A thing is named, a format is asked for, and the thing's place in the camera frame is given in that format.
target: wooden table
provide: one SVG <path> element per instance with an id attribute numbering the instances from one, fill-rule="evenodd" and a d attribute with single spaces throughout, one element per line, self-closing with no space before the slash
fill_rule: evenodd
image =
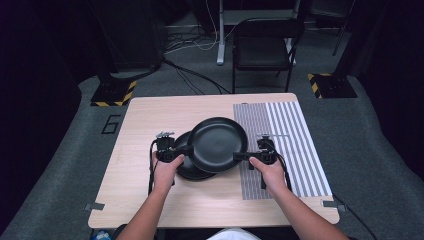
<path id="1" fill-rule="evenodd" d="M 297 101 L 294 94 L 146 97 L 132 99 L 96 198 L 103 210 L 92 210 L 91 228 L 117 228 L 129 222 L 147 197 L 149 148 L 161 131 L 177 138 L 211 117 L 234 119 L 233 104 Z M 290 225 L 272 199 L 242 200 L 239 168 L 193 182 L 175 178 L 158 227 L 260 227 Z M 301 198 L 331 223 L 336 209 L 322 206 L 332 196 Z"/>

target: cable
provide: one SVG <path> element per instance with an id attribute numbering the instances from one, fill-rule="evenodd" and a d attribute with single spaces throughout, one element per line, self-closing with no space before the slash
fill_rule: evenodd
<path id="1" fill-rule="evenodd" d="M 217 40 L 218 40 L 218 33 L 216 32 L 216 26 L 215 26 L 215 23 L 214 23 L 214 21 L 213 21 L 213 19 L 212 19 L 211 11 L 209 10 L 208 0 L 205 0 L 205 4 L 206 4 L 206 8 L 208 9 L 209 18 L 211 19 L 212 26 L 213 26 L 213 30 L 214 30 L 214 32 L 215 32 L 215 41 L 213 42 L 212 46 L 210 46 L 209 48 L 201 48 L 201 45 L 197 44 L 197 42 L 194 42 L 194 43 L 195 43 L 195 44 L 197 45 L 197 47 L 199 47 L 201 50 L 203 50 L 203 51 L 208 51 L 208 50 L 211 50 L 211 49 L 215 46 L 215 44 L 217 43 Z"/>
<path id="2" fill-rule="evenodd" d="M 190 79 L 180 70 L 180 69 L 178 69 L 178 68 L 175 68 L 175 71 L 178 73 L 178 75 L 180 75 L 180 77 L 184 80 L 184 82 L 187 84 L 187 86 L 191 89 L 191 90 L 193 90 L 193 92 L 196 94 L 196 95 L 199 95 L 199 93 L 197 93 L 196 92 L 196 90 L 195 89 L 197 89 L 197 91 L 199 91 L 201 94 L 203 94 L 203 95 L 205 95 L 205 93 L 204 92 L 202 92 L 202 90 L 200 90 L 198 87 L 196 87 L 196 85 L 194 85 L 191 81 L 190 81 Z"/>
<path id="3" fill-rule="evenodd" d="M 153 145 L 155 145 L 155 143 L 157 142 L 157 140 L 154 140 L 152 142 L 152 144 L 150 145 L 150 159 L 149 159 L 149 171 L 150 171 L 150 176 L 149 176 L 149 189 L 147 190 L 147 194 L 150 195 L 150 193 L 153 190 L 153 182 L 155 181 L 155 168 L 153 168 Z"/>
<path id="4" fill-rule="evenodd" d="M 240 10 L 243 10 L 243 3 L 244 3 L 244 0 L 240 2 Z M 227 36 L 224 37 L 224 40 L 226 40 L 230 36 L 230 34 L 234 31 L 236 27 L 237 25 L 234 25 L 233 28 L 231 28 L 231 31 L 227 34 Z"/>
<path id="5" fill-rule="evenodd" d="M 198 29 L 198 34 L 197 34 L 196 37 L 183 39 L 183 37 L 182 37 L 183 34 L 184 35 L 192 34 L 191 32 L 196 28 Z M 184 44 L 193 43 L 193 42 L 195 42 L 199 39 L 203 40 L 203 39 L 201 39 L 202 37 L 204 37 L 204 36 L 202 35 L 202 33 L 200 33 L 199 27 L 193 27 L 187 33 L 171 33 L 171 34 L 168 35 L 168 42 L 170 42 L 170 43 L 166 47 L 166 51 L 175 50 L 176 48 L 178 48 L 178 47 L 180 47 Z"/>
<path id="6" fill-rule="evenodd" d="M 284 157 L 280 153 L 278 153 L 277 150 L 275 149 L 275 147 L 272 146 L 269 142 L 264 141 L 263 143 L 268 145 L 271 148 L 272 151 L 277 153 L 278 161 L 280 161 L 281 167 L 283 167 L 283 170 L 284 170 L 284 177 L 286 179 L 287 188 L 291 192 L 293 192 L 292 186 L 291 186 L 291 181 L 290 181 L 290 175 L 289 175 L 289 172 L 287 171 L 287 164 L 286 164 L 286 161 L 284 160 Z"/>
<path id="7" fill-rule="evenodd" d="M 139 80 L 141 78 L 149 76 L 150 74 L 156 72 L 159 68 L 160 68 L 160 65 L 154 65 L 145 73 L 140 73 L 140 74 L 137 74 L 131 77 L 125 77 L 125 78 L 117 78 L 113 76 L 111 76 L 111 78 L 117 81 L 135 81 L 135 80 Z"/>
<path id="8" fill-rule="evenodd" d="M 166 52 L 166 53 L 164 53 L 164 54 L 169 54 L 169 53 L 172 53 L 172 52 L 175 52 L 175 51 L 178 51 L 178 50 L 181 50 L 181 49 L 185 49 L 185 48 L 192 48 L 192 47 L 199 47 L 199 46 L 207 46 L 207 45 L 214 45 L 214 44 L 216 44 L 217 42 L 213 42 L 213 43 L 205 43 L 205 44 L 198 44 L 198 45 L 192 45 L 192 46 L 185 46 L 185 47 L 181 47 L 181 48 L 178 48 L 178 49 L 175 49 L 175 50 L 172 50 L 172 51 L 168 51 L 168 52 Z"/>
<path id="9" fill-rule="evenodd" d="M 215 85 L 215 87 L 218 89 L 218 91 L 219 91 L 219 93 L 220 93 L 220 94 L 222 94 L 221 89 L 222 89 L 222 90 L 224 90 L 225 92 L 227 92 L 228 94 L 231 94 L 231 93 L 230 93 L 227 89 L 225 89 L 223 86 L 219 85 L 217 82 L 213 81 L 212 79 L 210 79 L 210 78 L 208 78 L 208 77 L 206 77 L 206 76 L 204 76 L 204 75 L 202 75 L 202 74 L 200 74 L 200 73 L 197 73 L 197 72 L 194 72 L 194 71 L 192 71 L 192 70 L 189 70 L 189 69 L 186 69 L 186 68 L 180 67 L 180 66 L 178 66 L 178 65 L 174 64 L 173 62 L 171 62 L 170 60 L 167 60 L 167 59 L 165 59 L 165 58 L 163 59 L 163 62 L 164 62 L 164 63 L 166 63 L 166 64 L 168 64 L 168 65 L 170 65 L 170 66 L 172 66 L 172 67 L 174 67 L 174 68 L 177 68 L 177 69 L 179 69 L 179 70 L 181 70 L 181 71 L 184 71 L 184 72 L 190 73 L 190 74 L 192 74 L 192 75 L 195 75 L 195 76 L 197 76 L 197 77 L 200 77 L 200 78 L 205 79 L 206 81 L 208 81 L 208 82 L 212 83 L 213 85 Z"/>
<path id="10" fill-rule="evenodd" d="M 335 198 L 335 199 L 337 199 L 337 201 L 339 201 L 341 204 L 343 204 L 344 206 L 346 206 L 346 208 L 347 208 L 347 210 L 349 211 L 349 212 L 351 212 L 352 213 L 352 215 L 356 218 L 356 219 L 358 219 L 358 221 L 368 230 L 368 232 L 371 234 L 371 236 L 375 239 L 375 240 L 377 240 L 377 237 L 375 236 L 375 234 L 371 231 L 371 228 L 370 227 L 368 227 L 368 225 L 367 224 L 365 224 L 365 222 L 364 221 L 362 221 L 362 219 L 348 206 L 348 205 L 346 205 L 346 203 L 345 202 L 343 202 L 334 192 L 333 192 L 333 197 Z"/>

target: human hand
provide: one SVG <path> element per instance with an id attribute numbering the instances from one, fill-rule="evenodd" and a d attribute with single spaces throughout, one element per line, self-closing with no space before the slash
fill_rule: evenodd
<path id="1" fill-rule="evenodd" d="M 266 190 L 275 196 L 276 193 L 287 190 L 285 175 L 280 161 L 275 161 L 271 165 L 266 165 L 255 157 L 249 158 L 250 163 L 262 173 L 266 184 Z"/>
<path id="2" fill-rule="evenodd" d="M 156 153 L 153 153 L 153 169 L 155 171 L 153 191 L 168 194 L 172 187 L 175 173 L 177 173 L 177 168 L 183 163 L 185 156 L 180 154 L 172 162 L 165 163 L 157 159 Z"/>

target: human arm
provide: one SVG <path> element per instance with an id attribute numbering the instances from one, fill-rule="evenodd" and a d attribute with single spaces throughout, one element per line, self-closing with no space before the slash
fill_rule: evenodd
<path id="1" fill-rule="evenodd" d="M 338 228 L 310 209 L 287 188 L 280 161 L 272 165 L 266 165 L 254 157 L 249 161 L 262 173 L 267 191 L 280 206 L 300 239 L 348 239 Z"/>
<path id="2" fill-rule="evenodd" d="M 171 189 L 177 167 L 184 161 L 184 155 L 179 155 L 170 163 L 158 161 L 156 153 L 153 156 L 153 166 L 156 166 L 153 190 L 119 234 L 118 240 L 151 240 L 155 235 L 166 197 Z"/>

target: wrist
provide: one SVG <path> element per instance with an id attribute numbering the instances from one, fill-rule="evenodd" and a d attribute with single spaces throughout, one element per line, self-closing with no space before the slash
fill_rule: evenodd
<path id="1" fill-rule="evenodd" d="M 273 193 L 274 198 L 277 200 L 283 200 L 288 196 L 294 195 L 287 187 L 279 188 L 278 191 Z"/>
<path id="2" fill-rule="evenodd" d="M 150 194 L 155 194 L 155 195 L 159 195 L 159 196 L 163 196 L 166 197 L 169 193 L 170 189 L 167 188 L 162 188 L 162 187 L 154 187 L 152 192 Z"/>

